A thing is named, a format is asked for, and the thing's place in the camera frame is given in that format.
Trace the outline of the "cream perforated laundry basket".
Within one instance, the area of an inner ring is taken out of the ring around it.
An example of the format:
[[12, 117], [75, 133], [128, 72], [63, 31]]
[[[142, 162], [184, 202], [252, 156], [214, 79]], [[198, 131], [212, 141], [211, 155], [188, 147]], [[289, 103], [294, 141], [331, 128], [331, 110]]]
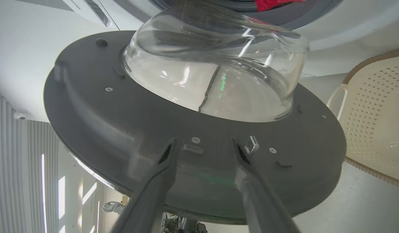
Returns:
[[329, 98], [329, 109], [341, 92], [345, 161], [399, 187], [399, 49], [356, 65]]

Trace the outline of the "red number 23 jersey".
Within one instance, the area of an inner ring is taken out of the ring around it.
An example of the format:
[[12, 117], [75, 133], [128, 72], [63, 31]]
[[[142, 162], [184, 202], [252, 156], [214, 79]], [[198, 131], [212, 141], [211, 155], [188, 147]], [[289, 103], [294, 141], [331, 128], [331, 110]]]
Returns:
[[306, 2], [307, 0], [255, 0], [257, 11], [263, 12], [279, 8], [294, 2]]

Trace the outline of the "dark grey glass washer door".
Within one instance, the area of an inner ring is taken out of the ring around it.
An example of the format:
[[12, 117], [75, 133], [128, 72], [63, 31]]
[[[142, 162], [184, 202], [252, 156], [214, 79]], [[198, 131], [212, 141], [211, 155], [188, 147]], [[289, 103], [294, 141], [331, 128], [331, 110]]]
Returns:
[[84, 37], [56, 59], [48, 119], [81, 162], [132, 197], [168, 141], [178, 162], [164, 211], [245, 225], [232, 138], [292, 217], [335, 189], [346, 139], [299, 84], [307, 40], [210, 1], [171, 6], [136, 31]]

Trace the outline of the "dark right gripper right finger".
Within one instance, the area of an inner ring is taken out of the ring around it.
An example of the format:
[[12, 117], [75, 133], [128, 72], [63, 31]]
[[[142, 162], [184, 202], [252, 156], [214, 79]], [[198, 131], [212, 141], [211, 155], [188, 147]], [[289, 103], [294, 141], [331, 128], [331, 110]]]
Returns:
[[235, 187], [242, 195], [249, 233], [301, 233], [273, 189], [263, 181], [247, 158], [245, 149], [232, 138]]

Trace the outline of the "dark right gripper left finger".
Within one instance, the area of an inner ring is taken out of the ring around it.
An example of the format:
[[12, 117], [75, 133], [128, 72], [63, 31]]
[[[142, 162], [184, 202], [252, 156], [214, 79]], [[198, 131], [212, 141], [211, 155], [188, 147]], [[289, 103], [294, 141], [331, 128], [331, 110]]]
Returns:
[[164, 233], [164, 203], [177, 174], [177, 139], [171, 138], [159, 161], [142, 179], [110, 233]]

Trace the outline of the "white front-load washing machine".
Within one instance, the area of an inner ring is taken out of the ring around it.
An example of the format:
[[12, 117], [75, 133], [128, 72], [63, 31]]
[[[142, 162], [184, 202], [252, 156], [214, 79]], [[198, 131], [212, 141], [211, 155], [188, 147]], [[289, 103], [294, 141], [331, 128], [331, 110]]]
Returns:
[[[105, 30], [136, 30], [149, 18], [189, 0], [13, 0], [42, 9], [75, 13]], [[399, 48], [399, 0], [199, 0], [272, 25], [309, 40], [304, 75], [348, 72], [369, 55]]]

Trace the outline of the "dark grey machine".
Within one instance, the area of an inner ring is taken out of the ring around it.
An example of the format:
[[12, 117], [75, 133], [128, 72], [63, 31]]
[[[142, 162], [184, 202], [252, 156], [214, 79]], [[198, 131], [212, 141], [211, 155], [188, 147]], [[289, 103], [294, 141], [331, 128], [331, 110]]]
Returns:
[[208, 233], [205, 224], [164, 212], [163, 233]]

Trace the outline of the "white grey machine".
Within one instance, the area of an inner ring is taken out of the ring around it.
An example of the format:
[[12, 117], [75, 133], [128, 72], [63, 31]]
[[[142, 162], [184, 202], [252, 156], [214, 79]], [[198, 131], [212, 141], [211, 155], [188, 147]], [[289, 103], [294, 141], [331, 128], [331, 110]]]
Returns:
[[106, 213], [114, 212], [117, 214], [121, 214], [126, 206], [127, 206], [127, 204], [123, 203], [123, 202], [110, 201], [110, 202], [103, 204], [102, 211], [104, 211]]

